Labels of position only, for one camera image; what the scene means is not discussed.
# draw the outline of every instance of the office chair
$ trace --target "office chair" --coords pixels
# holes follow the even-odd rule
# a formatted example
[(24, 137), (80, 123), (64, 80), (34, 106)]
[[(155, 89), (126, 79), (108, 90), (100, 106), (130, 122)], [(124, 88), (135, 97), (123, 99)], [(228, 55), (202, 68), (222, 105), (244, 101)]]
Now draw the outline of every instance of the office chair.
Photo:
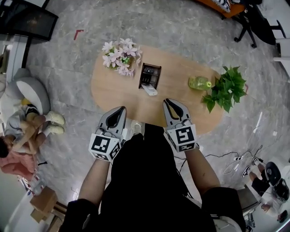
[(283, 178), (281, 178), (281, 173), (273, 162), (269, 162), (265, 167), (265, 174), (267, 182), (273, 187), (273, 194), (282, 202), (286, 202), (289, 199), (289, 188)]
[(240, 42), (246, 31), (253, 41), (251, 45), (252, 48), (257, 47), (252, 32), (254, 32), (260, 40), (270, 45), (276, 45), (276, 39), (272, 30), (281, 30), (284, 38), (286, 38), (286, 34), (280, 22), (277, 20), (278, 25), (270, 26), (268, 20), (263, 17), (256, 4), (246, 4), (246, 10), (241, 12), (237, 17), (234, 16), (233, 19), (243, 25), (239, 38), (235, 37), (234, 39), (235, 42)]

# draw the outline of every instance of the green plant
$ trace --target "green plant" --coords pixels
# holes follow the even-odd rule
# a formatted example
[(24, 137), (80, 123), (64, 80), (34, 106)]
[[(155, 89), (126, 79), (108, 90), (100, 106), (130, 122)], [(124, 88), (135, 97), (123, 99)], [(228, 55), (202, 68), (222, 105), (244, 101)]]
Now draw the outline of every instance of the green plant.
[(216, 104), (229, 112), (232, 107), (232, 98), (234, 103), (240, 102), (240, 97), (246, 95), (244, 91), (245, 80), (241, 73), (238, 72), (239, 67), (223, 67), (226, 70), (225, 74), (221, 75), (220, 79), (215, 78), (215, 86), (212, 87), (212, 94), (203, 96), (203, 103), (207, 104), (208, 111), (211, 112)]

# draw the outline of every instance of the red mark on floor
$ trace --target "red mark on floor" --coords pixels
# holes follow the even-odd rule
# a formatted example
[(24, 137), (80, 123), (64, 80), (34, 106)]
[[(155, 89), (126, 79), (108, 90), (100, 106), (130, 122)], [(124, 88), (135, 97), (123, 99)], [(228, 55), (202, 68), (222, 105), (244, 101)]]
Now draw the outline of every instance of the red mark on floor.
[(245, 86), (246, 86), (246, 94), (247, 94), (247, 92), (248, 92), (248, 85), (247, 84), (245, 84)]
[(76, 34), (74, 35), (73, 40), (76, 40), (76, 39), (77, 39), (77, 34), (78, 34), (79, 32), (83, 32), (83, 30), (76, 30)]

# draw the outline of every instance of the artificial flower bouquet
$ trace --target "artificial flower bouquet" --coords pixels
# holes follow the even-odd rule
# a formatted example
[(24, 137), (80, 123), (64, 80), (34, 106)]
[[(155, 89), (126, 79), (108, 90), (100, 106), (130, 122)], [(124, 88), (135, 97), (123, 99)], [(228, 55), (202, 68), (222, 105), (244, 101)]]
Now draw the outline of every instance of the artificial flower bouquet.
[(107, 68), (116, 70), (122, 76), (134, 75), (135, 63), (139, 66), (141, 62), (140, 46), (137, 46), (131, 39), (120, 39), (113, 41), (103, 46), (105, 52), (103, 56), (103, 65)]

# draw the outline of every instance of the marble floor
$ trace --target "marble floor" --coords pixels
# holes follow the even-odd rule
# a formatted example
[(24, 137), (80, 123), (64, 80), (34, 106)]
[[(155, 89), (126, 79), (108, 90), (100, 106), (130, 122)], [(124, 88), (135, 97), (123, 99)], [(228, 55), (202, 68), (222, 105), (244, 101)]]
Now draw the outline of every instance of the marble floor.
[[(66, 119), (66, 133), (50, 136), (40, 150), (48, 162), (42, 167), (48, 186), (56, 190), (60, 202), (77, 197), (93, 163), (87, 151), (89, 138), (104, 112), (92, 99), (92, 71), (103, 43), (120, 37), (182, 55), (220, 73), (223, 65), (241, 66), (248, 95), (223, 114), (213, 131), (198, 137), (202, 152), (255, 153), (263, 145), (257, 156), (265, 162), (272, 156), (288, 160), (289, 77), (273, 62), (274, 46), (256, 38), (258, 48), (252, 49), (248, 34), (239, 43), (233, 41), (242, 29), (237, 22), (222, 21), (217, 12), (191, 0), (50, 0), (47, 10), (59, 16), (58, 22), (50, 42), (33, 41), (27, 68), (47, 88), (52, 109)], [(73, 40), (77, 29), (84, 32)], [(259, 117), (260, 126), (253, 133)], [(244, 185), (241, 173), (251, 159), (233, 170), (236, 164), (227, 168), (233, 157), (207, 159), (222, 186), (238, 189)], [(176, 159), (178, 168), (182, 162)], [(199, 199), (187, 164), (181, 175)]]

